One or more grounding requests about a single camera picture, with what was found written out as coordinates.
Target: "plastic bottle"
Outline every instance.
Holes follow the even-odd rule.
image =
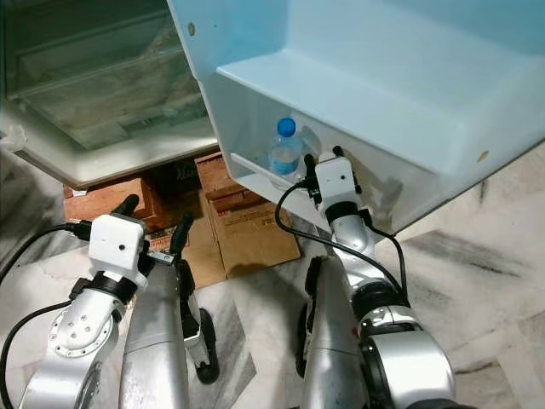
[[[295,121],[282,118],[277,124],[278,140],[269,152],[271,171],[281,176],[294,175],[299,167],[302,142],[295,135]]]

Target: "marble floor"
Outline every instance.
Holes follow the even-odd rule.
[[[30,234],[62,215],[58,182],[16,158],[2,156],[2,166],[0,265],[21,242],[18,232]],[[481,409],[545,407],[544,209],[541,145],[399,235],[411,303],[447,352],[462,403]],[[295,224],[314,229],[300,220]],[[65,300],[76,277],[87,273],[86,248],[70,250],[81,245],[75,241],[63,233],[44,240],[5,280],[0,342],[23,315]],[[204,386],[189,366],[192,407],[288,409],[301,403],[296,321],[306,301],[308,261],[326,249],[308,240],[299,244],[301,260],[198,290],[199,303],[215,322],[222,371],[215,384]],[[52,256],[59,251],[66,252]],[[397,271],[388,242],[377,246],[377,257]],[[50,320],[51,315],[34,320],[15,340],[8,364],[14,402],[42,356]],[[105,364],[94,407],[118,406],[122,352],[120,342]]]

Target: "brown cardboard box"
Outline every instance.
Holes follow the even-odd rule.
[[[227,277],[233,278],[301,257],[292,234],[274,221],[273,203],[218,214],[210,206]],[[287,213],[280,217],[290,225]]]
[[[301,256],[295,238],[274,222],[274,204],[218,214],[202,191],[189,192],[181,214],[195,219],[182,256],[189,262],[197,288],[294,260]],[[285,211],[282,220],[290,224]],[[169,248],[174,228],[147,236],[153,250]]]
[[[195,286],[199,288],[224,281],[226,275],[220,246],[210,221],[208,200],[202,191],[191,191],[181,197],[179,207],[180,215],[191,211],[194,218],[182,256],[191,267]],[[168,250],[174,230],[175,227],[167,228],[147,235],[152,250]]]
[[[243,209],[260,203],[266,203],[267,201],[259,194],[251,192],[248,189],[244,189],[242,192],[230,194],[223,198],[210,200],[210,204],[214,206],[216,211],[221,213],[227,210]]]
[[[71,193],[72,190],[65,187],[64,208],[67,221],[93,221],[100,215],[110,213],[130,194],[136,194],[140,200],[132,216],[146,224],[147,232],[170,227],[180,217],[178,209],[171,209],[169,201],[162,200],[141,177],[99,185],[82,196],[73,196]]]
[[[229,177],[221,152],[197,158],[195,164],[207,199],[219,199],[244,190]]]

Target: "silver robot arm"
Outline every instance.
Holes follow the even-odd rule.
[[[214,326],[197,305],[191,270],[181,259],[192,216],[184,215],[169,253],[148,256],[145,224],[125,216],[137,203],[131,195],[114,213],[91,224],[94,278],[78,281],[74,301],[52,323],[46,355],[26,386],[20,409],[88,407],[99,391],[102,363],[117,343],[118,322],[138,292],[125,344],[120,406],[187,409],[185,349],[201,382],[217,379]],[[154,268],[156,259],[161,263]]]
[[[305,187],[327,218],[332,240],[373,258],[361,190],[339,147],[306,158]],[[455,379],[445,352],[423,329],[397,282],[359,257],[334,249],[307,274],[297,369],[302,408],[451,409]]]
[[[114,214],[91,225],[89,259],[95,276],[54,320],[46,355],[19,408],[86,407],[98,392],[102,362],[118,340],[125,305],[147,278],[138,270],[143,222]]]

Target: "white refrigerator door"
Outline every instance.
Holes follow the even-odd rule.
[[[545,136],[545,3],[169,0],[231,176],[278,201],[275,124],[343,147],[397,232]],[[286,207],[322,228],[302,193]]]

